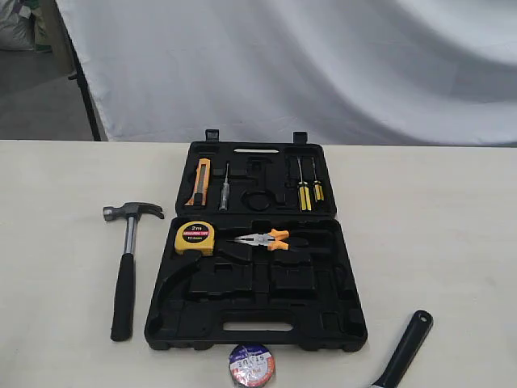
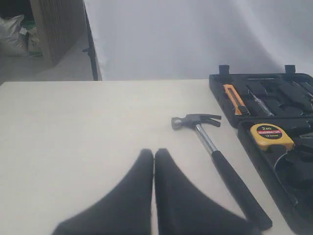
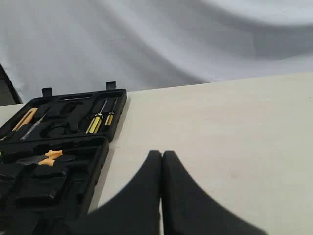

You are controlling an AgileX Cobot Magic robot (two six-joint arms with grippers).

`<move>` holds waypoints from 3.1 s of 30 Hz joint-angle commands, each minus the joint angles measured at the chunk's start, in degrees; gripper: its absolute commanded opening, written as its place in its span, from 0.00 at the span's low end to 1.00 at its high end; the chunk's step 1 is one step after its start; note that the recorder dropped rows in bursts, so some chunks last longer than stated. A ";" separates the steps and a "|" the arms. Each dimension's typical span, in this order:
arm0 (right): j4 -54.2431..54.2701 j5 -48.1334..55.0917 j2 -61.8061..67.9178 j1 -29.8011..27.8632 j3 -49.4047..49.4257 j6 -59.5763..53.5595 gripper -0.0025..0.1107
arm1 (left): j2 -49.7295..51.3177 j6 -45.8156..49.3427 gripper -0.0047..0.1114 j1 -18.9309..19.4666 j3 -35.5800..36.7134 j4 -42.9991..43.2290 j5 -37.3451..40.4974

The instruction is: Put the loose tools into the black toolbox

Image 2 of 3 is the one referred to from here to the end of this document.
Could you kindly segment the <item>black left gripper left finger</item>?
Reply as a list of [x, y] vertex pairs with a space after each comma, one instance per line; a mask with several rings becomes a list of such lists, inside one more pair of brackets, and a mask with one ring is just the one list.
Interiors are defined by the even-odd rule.
[[154, 157], [142, 149], [124, 178], [100, 201], [59, 223], [55, 235], [149, 235]]

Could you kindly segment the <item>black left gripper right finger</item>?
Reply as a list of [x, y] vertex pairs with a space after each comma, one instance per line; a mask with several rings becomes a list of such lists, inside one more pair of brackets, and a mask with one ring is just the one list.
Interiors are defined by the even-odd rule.
[[167, 149], [155, 154], [155, 194], [161, 235], [258, 235], [251, 223], [203, 194]]

